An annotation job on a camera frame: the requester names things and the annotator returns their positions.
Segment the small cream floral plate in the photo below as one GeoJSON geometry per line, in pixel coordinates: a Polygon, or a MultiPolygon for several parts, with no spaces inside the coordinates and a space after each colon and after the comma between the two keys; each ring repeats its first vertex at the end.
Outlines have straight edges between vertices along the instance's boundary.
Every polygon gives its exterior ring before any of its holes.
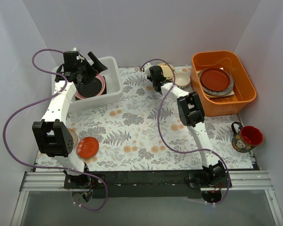
{"type": "Polygon", "coordinates": [[[175,67],[173,65],[168,66],[166,63],[160,63],[157,66],[161,67],[164,77],[167,80],[173,80],[175,67]]]}

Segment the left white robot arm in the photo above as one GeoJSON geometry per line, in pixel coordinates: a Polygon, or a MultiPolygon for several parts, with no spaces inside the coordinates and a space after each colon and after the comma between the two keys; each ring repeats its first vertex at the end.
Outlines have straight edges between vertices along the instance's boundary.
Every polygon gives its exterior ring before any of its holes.
{"type": "Polygon", "coordinates": [[[87,165],[73,150],[74,139],[65,125],[66,117],[75,94],[90,98],[100,96],[106,89],[99,74],[107,67],[92,52],[88,57],[92,64],[78,51],[63,52],[64,62],[53,72],[54,97],[42,119],[32,125],[39,151],[60,162],[70,181],[80,188],[87,188],[91,177],[85,173],[87,165]]]}

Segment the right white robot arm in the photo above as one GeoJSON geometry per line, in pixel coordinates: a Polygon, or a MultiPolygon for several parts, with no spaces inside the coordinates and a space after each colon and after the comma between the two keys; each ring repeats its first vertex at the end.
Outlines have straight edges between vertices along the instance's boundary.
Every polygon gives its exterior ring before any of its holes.
{"type": "Polygon", "coordinates": [[[158,108],[158,133],[163,143],[176,153],[200,153],[202,172],[199,176],[188,176],[190,183],[198,185],[207,185],[209,187],[221,186],[222,181],[227,175],[227,167],[219,155],[212,150],[209,137],[204,123],[205,113],[202,107],[199,95],[196,92],[186,92],[174,84],[174,81],[168,80],[160,66],[152,66],[147,72],[147,79],[152,82],[156,92],[163,96],[158,108]],[[160,129],[160,114],[164,101],[170,98],[177,103],[178,113],[181,123],[186,126],[197,145],[196,150],[177,151],[171,148],[164,140],[160,129]]]}

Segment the pink round plate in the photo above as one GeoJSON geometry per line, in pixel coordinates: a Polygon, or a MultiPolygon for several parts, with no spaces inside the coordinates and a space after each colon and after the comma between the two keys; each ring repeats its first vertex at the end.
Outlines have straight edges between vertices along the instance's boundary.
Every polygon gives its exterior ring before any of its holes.
{"type": "MultiPolygon", "coordinates": [[[[106,85],[106,79],[104,76],[98,75],[95,77],[98,81],[100,81],[101,89],[99,91],[95,91],[94,94],[92,94],[90,97],[96,97],[101,96],[107,93],[107,85],[106,85]]],[[[77,99],[87,99],[90,97],[82,96],[78,91],[75,93],[75,97],[77,99]]]]}

